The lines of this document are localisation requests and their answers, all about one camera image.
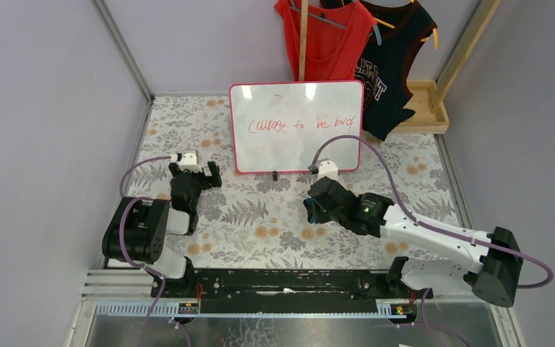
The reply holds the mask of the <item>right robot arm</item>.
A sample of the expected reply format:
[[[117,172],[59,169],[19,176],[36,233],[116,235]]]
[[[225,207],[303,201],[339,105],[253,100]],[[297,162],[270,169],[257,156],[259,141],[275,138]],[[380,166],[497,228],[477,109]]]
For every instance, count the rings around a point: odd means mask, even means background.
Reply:
[[[470,289],[474,296],[498,307],[513,307],[523,260],[513,233],[474,231],[444,224],[455,233],[437,232],[430,218],[407,215],[388,197],[356,196],[339,182],[324,177],[311,185],[303,201],[309,223],[335,222],[357,235],[385,237],[439,255],[437,260],[395,257],[385,280],[395,294],[424,290]]]

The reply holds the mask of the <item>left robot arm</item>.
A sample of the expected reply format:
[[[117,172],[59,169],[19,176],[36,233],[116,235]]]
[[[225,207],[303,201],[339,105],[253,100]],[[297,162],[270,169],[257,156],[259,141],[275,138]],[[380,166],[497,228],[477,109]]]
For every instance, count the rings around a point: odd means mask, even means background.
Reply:
[[[102,240],[103,256],[158,278],[181,280],[192,266],[189,258],[165,247],[168,234],[195,232],[201,193],[222,186],[220,168],[207,163],[209,174],[188,164],[171,163],[171,198],[122,197]]]

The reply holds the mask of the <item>blue whiteboard eraser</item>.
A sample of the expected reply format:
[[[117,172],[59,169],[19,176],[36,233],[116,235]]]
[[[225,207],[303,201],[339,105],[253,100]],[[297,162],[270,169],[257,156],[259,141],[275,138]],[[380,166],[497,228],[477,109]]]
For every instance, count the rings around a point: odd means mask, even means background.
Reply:
[[[307,214],[307,221],[310,224],[315,224],[316,223],[316,218],[315,218],[315,211],[314,211],[314,202],[312,198],[307,198],[303,201],[304,207],[306,208],[306,214]]]

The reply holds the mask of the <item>pink framed whiteboard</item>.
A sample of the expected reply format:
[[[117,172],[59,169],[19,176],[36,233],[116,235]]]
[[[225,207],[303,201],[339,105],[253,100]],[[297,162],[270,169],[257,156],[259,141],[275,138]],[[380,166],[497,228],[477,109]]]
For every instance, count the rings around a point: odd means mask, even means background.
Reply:
[[[236,169],[303,172],[317,150],[344,171],[360,165],[358,80],[236,84],[229,90]]]

